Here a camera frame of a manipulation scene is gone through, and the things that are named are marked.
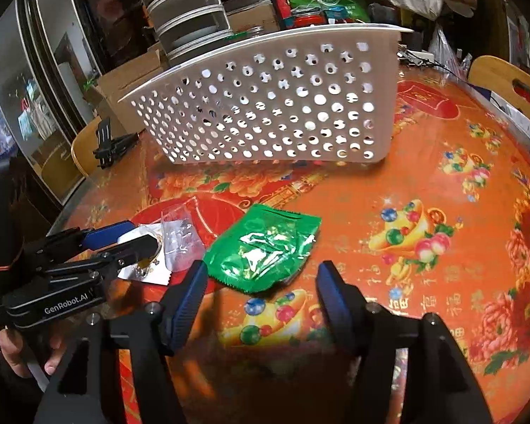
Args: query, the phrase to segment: perforated basket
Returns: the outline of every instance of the perforated basket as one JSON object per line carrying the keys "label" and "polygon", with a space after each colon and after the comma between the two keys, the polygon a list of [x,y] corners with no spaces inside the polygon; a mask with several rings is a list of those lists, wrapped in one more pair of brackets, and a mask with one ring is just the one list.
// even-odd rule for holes
{"label": "perforated basket", "polygon": [[241,41],[122,98],[174,163],[376,162],[389,151],[400,27],[345,24]]}

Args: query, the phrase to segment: round table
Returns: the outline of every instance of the round table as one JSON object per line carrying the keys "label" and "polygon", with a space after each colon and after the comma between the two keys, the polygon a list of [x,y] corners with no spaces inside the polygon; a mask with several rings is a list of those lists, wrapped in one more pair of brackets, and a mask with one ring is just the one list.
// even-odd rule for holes
{"label": "round table", "polygon": [[[189,422],[340,420],[354,370],[335,355],[322,321],[315,276],[323,260],[397,314],[439,313],[496,422],[512,422],[526,405],[530,145],[475,92],[435,70],[402,67],[398,81],[393,142],[381,163],[173,165],[142,135],[63,211],[57,229],[152,223],[163,208],[196,196],[207,245],[254,203],[322,218],[298,278],[267,297],[274,304],[288,294],[294,317],[281,322],[270,311],[261,323],[272,332],[257,342],[240,336],[250,296],[208,286],[189,344],[169,361]],[[140,304],[128,297],[133,289],[143,301],[165,291],[118,281],[112,308]],[[120,359],[128,422],[139,422],[128,352]],[[406,359],[397,353],[389,422],[398,421]]]}

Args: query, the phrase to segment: human hand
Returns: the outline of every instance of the human hand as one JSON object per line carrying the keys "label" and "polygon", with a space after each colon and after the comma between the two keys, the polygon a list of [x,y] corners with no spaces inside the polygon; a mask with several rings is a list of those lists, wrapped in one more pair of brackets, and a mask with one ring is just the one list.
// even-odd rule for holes
{"label": "human hand", "polygon": [[[53,352],[44,366],[45,372],[49,376],[54,374],[66,350],[64,331],[60,330],[58,325],[55,328],[52,330],[52,335],[49,339],[49,346],[53,349]],[[0,349],[2,355],[4,355],[4,359],[8,362],[10,368],[16,375],[20,378],[29,378],[31,377],[31,373],[24,360],[21,358],[23,348],[24,339],[19,332],[12,329],[8,330],[6,328],[0,330]]]}

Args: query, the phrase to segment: green snack packet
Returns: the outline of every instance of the green snack packet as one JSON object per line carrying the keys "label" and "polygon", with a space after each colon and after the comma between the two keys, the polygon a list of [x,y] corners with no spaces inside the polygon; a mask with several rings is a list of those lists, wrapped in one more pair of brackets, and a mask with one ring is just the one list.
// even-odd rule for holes
{"label": "green snack packet", "polygon": [[206,252],[208,274],[244,293],[290,282],[310,254],[321,221],[254,204]]}

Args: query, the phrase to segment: orange tablecloth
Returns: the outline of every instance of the orange tablecloth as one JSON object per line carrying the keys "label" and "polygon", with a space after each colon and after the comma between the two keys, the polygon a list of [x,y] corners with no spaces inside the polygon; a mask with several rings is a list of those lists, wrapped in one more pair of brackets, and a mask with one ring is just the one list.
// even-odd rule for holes
{"label": "orange tablecloth", "polygon": [[[151,223],[163,207],[195,195],[207,244],[255,202],[322,217],[298,279],[271,294],[273,310],[251,322],[271,327],[256,344],[240,336],[249,297],[209,286],[189,345],[170,361],[190,422],[339,420],[351,367],[335,355],[319,314],[314,279],[325,259],[397,313],[439,313],[495,421],[512,422],[530,398],[530,154],[506,121],[440,73],[402,70],[393,144],[382,163],[179,166],[143,135],[64,212],[65,227]],[[391,229],[402,243],[389,244],[397,242]],[[120,281],[119,293],[128,286]],[[164,290],[141,286],[144,301]],[[295,315],[283,323],[274,302],[287,293]],[[120,357],[128,421],[138,422],[129,355]],[[389,422],[400,412],[406,352],[396,365]]]}

